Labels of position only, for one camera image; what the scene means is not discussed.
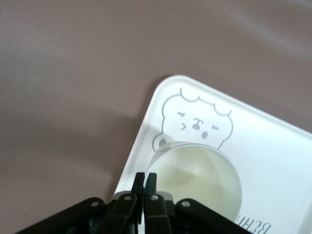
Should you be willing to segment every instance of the white tray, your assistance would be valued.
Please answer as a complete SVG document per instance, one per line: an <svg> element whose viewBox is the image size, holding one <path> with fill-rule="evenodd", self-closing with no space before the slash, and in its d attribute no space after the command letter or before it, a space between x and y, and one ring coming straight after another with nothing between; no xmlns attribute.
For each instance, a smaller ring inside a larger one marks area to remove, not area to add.
<svg viewBox="0 0 312 234"><path fill-rule="evenodd" d="M201 119L200 129L192 126ZM240 176L236 224L255 234L312 231L312 134L189 77L155 90L116 192L130 190L164 141L203 143L226 154Z"/></svg>

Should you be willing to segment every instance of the bear eye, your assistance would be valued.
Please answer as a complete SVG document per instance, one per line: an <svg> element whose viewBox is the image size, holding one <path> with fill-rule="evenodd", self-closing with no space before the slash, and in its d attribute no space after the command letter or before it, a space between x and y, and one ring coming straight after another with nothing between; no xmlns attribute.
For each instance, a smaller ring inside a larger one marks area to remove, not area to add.
<svg viewBox="0 0 312 234"><path fill-rule="evenodd" d="M182 113L182 112L178 112L177 113L179 116L181 116L181 117L184 117L185 116L185 113Z"/></svg>

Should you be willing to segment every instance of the cup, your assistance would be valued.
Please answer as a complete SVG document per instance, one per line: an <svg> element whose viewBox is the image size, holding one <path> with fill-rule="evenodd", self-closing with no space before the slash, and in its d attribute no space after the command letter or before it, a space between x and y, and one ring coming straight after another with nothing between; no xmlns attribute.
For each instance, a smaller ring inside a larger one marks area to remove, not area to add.
<svg viewBox="0 0 312 234"><path fill-rule="evenodd" d="M153 155L147 174L157 173L157 191L174 203L192 198L235 221L242 203L239 176L226 155L203 144L169 142Z"/></svg>

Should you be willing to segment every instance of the gray line drawing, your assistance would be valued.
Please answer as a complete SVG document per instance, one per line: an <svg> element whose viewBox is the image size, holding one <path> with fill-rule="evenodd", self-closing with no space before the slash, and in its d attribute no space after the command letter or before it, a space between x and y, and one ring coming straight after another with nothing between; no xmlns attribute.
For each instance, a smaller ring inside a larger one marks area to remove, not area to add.
<svg viewBox="0 0 312 234"><path fill-rule="evenodd" d="M220 113L216 106L200 96L187 99L180 88L179 94L168 97L162 105L161 132L153 138L153 150L170 141L200 143L220 149L232 135L233 121L231 110Z"/></svg>

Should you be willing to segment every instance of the bear face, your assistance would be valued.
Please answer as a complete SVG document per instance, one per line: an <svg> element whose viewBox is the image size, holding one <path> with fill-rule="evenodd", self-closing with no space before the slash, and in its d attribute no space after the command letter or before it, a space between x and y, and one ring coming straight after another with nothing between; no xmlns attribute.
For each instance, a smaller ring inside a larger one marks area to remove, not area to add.
<svg viewBox="0 0 312 234"><path fill-rule="evenodd" d="M153 150L170 141L199 143L219 149L233 131L230 113L219 113L215 103L200 97L186 99L180 89L180 94L172 95L162 106L161 132L153 139Z"/></svg>

